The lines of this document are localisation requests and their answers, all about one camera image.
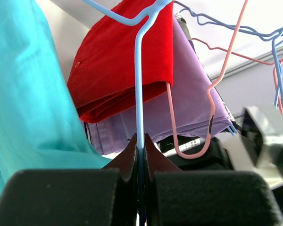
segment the blue wire hanger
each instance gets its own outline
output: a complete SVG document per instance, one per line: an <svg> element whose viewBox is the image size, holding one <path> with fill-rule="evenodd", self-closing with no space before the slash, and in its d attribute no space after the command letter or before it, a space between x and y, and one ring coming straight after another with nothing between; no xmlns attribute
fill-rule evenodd
<svg viewBox="0 0 283 226"><path fill-rule="evenodd" d="M146 221L145 214L145 198L142 185L144 184L144 129L143 129L143 101L142 101L142 38L145 33L154 24L159 12L172 0L156 0L151 6L143 9L136 17L129 19L119 14L112 12L111 10L103 7L93 0L83 0L90 6L94 7L101 13L109 16L116 21L128 25L134 26L138 24L143 18L149 16L147 22L138 31L135 39L134 49L134 67L135 67L135 100L136 100L136 131L137 131L137 148L138 148L138 185L139 185L139 204L140 204L140 225L144 225Z"/></svg>

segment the red shirt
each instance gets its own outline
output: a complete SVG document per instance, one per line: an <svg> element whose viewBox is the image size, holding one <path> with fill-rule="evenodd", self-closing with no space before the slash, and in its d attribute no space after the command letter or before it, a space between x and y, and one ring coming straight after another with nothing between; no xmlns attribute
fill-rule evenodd
<svg viewBox="0 0 283 226"><path fill-rule="evenodd" d="M123 0L112 11L134 18L155 0ZM142 40L143 100L173 84L172 8L168 4ZM127 26L104 16L87 33L67 82L79 116L96 123L135 106L134 44L138 25Z"/></svg>

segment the lavender folded cloth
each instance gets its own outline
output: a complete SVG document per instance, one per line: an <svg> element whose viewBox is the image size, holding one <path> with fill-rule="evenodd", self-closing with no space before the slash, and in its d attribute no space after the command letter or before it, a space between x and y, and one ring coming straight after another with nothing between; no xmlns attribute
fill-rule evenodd
<svg viewBox="0 0 283 226"><path fill-rule="evenodd" d="M211 82L175 17L173 48L174 84L171 91L177 132L186 137L205 138L211 109L205 91ZM230 125L230 118L215 89L211 95L216 105L212 135L216 135ZM89 124L89 127L92 144L100 154L120 152L136 132L135 108ZM154 142L172 135L166 93L144 103L144 131Z"/></svg>

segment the turquoise cloth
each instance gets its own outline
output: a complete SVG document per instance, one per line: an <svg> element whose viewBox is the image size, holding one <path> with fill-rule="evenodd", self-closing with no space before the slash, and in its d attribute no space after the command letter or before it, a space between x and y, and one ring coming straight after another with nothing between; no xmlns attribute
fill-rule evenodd
<svg viewBox="0 0 283 226"><path fill-rule="evenodd" d="M19 170L109 162L86 139L35 0L0 0L0 193Z"/></svg>

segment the clothes hanger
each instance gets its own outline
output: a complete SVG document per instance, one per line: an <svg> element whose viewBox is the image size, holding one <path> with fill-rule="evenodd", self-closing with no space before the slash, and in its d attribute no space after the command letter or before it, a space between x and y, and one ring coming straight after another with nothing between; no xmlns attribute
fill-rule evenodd
<svg viewBox="0 0 283 226"><path fill-rule="evenodd" d="M186 5L180 3L176 0L174 0L174 3L177 3L178 5L183 7L183 9L180 10L179 12L183 12L185 10L189 11L189 13L192 17L197 18L197 23L201 26L206 25L206 24L215 24L215 25L219 25L219 26L224 26L224 27L231 29L231 30L235 29L235 25L225 24L225 23L223 23L219 20L216 20L216 19L214 19L214 18L212 18L212 17L210 17L210 16L208 16L204 13L196 14L189 7L187 7ZM203 16L203 17L209 19L210 21L205 22L205 23L201 23L199 21L200 16ZM277 44L276 44L275 40L279 37L283 38L283 27L276 29L275 31L271 32L270 34L258 33L255 29L253 29L249 26L241 26L241 29L239 29L239 31L246 33L246 34L258 36L263 41L272 41L272 54L274 56L275 66L276 66L276 70L277 70L277 77L278 77L278 81L279 81L278 87L277 87L277 90L276 90L276 95L275 95L275 106L277 106L279 94L281 94L281 96L283 97L283 81L282 81L282 69L281 69L281 64L279 62L278 55L277 55L277 52L276 52L276 46L283 43L283 39Z"/></svg>
<svg viewBox="0 0 283 226"><path fill-rule="evenodd" d="M275 90L277 90L277 87L278 87L278 79L277 79L277 70L276 70L276 67L274 67L274 69L273 69L273 76L274 76ZM282 102L281 102L281 95L279 95L278 103L279 103L279 110L280 110L280 113L283 115L283 106L282 106Z"/></svg>
<svg viewBox="0 0 283 226"><path fill-rule="evenodd" d="M225 74L225 70L226 70L226 67L227 67L227 63L228 63L228 60L229 60L229 57L231 55L231 52L232 52L232 49L233 49L233 45L234 45L234 41L235 41L235 38L236 38L236 35L239 31L239 28L240 28L240 24L241 24L241 20L243 18L243 14L244 14L244 11L245 11L245 8L247 6L247 3L248 3L248 0L245 0L244 4L243 4L243 7L241 9L241 13L239 15L239 18L238 18L238 22L237 22L237 25L235 27L235 30L234 30L234 33L233 33L233 36L232 36L232 39L231 39L231 42L230 42L230 46L229 46L229 49L226 53L226 56L225 56L225 61L224 61L224 64L222 66L222 70L221 70L221 73L220 73L220 76L207 88L207 91L206 91L206 94L208 96L208 100L211 104L211 113L210 113L210 121L209 121L209 126L208 126L208 133L207 133L207 137L206 137L206 141L205 141L205 144L202 148L202 150L196 154L185 154L185 153L182 153L180 150L179 150L179 145L178 145L178 139L177 139L177 131L176 131L176 123L175 123L175 115L174 115L174 109L173 109L173 103L172 103L172 94L171 94L171 87L170 87L170 84L169 83L166 83L166 88L167 88L167 95L168 95L168 101L169 101L169 107L170 107L170 114L171 114L171 122L172 122L172 131L173 131L173 139L174 139L174 146L175 146L175 150L176 150L176 153L182 157L182 158L185 158L185 159L196 159L196 158L200 158L201 156L203 156L206 151L208 150L208 147L209 147L209 144L210 144L210 141L211 141L211 130L212 130L212 124L213 124L213 118L214 118L214 115L215 115L215 111L216 111L216 106L215 106L215 103L214 103L214 100L210 94L210 91L223 79L224 77L224 74Z"/></svg>
<svg viewBox="0 0 283 226"><path fill-rule="evenodd" d="M198 41L198 42L201 42L201 43L205 44L205 45L207 46L207 48L210 49L210 50L219 49L219 50L222 50L222 51L224 51L224 52L227 52L227 49L224 49L224 48L221 48L221 47L210 47L208 43L206 43L205 41L202 41L202 40L200 40L200 39L192 38L191 40L196 40L196 41ZM249 57L249 56L245 56L245 55L242 55L242 54L239 54L239 53L235 53L235 52L232 52L232 54L233 54L233 55L236 55L236 56L239 56L239 57L242 57L242 58L245 58L245 59L247 59L247 60L251 60L251 61L254 61L254 62L263 64L263 65L274 65L274 64L275 64L274 62L269 63L269 62L257 60L257 59L251 58L251 57ZM276 89L277 89L277 87L278 87L278 79L277 79L277 75L276 75L276 67L274 68L273 76L274 76L275 87L276 87ZM282 106L282 102L281 102L281 95L280 95L279 98L278 98L278 103L279 103L280 112L281 112L281 114L283 115L283 106Z"/></svg>
<svg viewBox="0 0 283 226"><path fill-rule="evenodd" d="M111 10L103 7L93 0L83 0L90 6L94 7L101 13L111 17L112 19L117 20L118 22L134 26L138 24L142 19L148 17L146 23L138 31L135 39L135 48L134 48L134 74L135 74L135 105L136 105L136 131L137 131L137 149L138 149L138 184L139 184L139 205L140 205L140 225L144 225L146 221L145 215L145 198L144 198L144 128L143 128L143 100L142 100L142 38L145 33L152 27L154 24L159 12L172 0L156 0L152 5L143 9L136 17L129 19L123 17L117 13L112 12Z"/></svg>

